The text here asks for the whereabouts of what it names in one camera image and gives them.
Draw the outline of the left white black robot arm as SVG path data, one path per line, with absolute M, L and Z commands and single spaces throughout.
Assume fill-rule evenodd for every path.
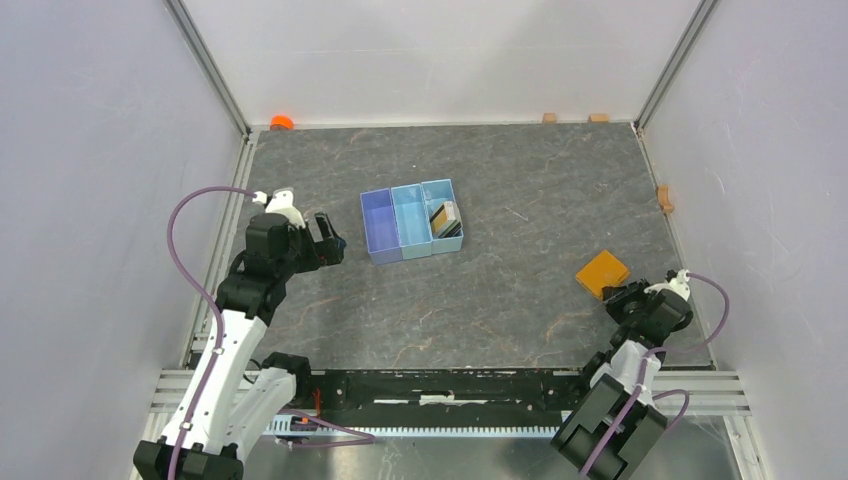
M 275 352 L 244 397 L 245 368 L 264 337 L 286 284 L 296 274 L 338 265 L 345 241 L 323 212 L 321 232 L 280 213 L 254 216 L 246 245 L 230 264 L 214 301 L 215 327 L 177 411 L 155 441 L 139 442 L 133 464 L 143 479 L 240 479 L 250 450 L 277 411 L 302 407 L 314 394 L 307 358 Z

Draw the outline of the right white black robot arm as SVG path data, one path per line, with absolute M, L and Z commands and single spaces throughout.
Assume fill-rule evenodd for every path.
M 577 382 L 580 398 L 551 446 L 587 479 L 628 479 L 668 427 L 654 402 L 652 382 L 668 337 L 689 326 L 689 279 L 646 280 L 601 290 L 618 329 L 611 348 L 597 353 Z

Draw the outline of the stack of credit cards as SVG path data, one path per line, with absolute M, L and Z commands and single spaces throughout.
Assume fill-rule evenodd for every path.
M 454 201 L 443 202 L 429 219 L 434 239 L 455 236 L 462 227 L 460 211 Z

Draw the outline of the orange leather card holder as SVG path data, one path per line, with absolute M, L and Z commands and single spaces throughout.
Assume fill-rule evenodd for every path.
M 608 250 L 602 250 L 575 275 L 576 281 L 598 300 L 603 289 L 619 287 L 630 276 L 630 269 Z

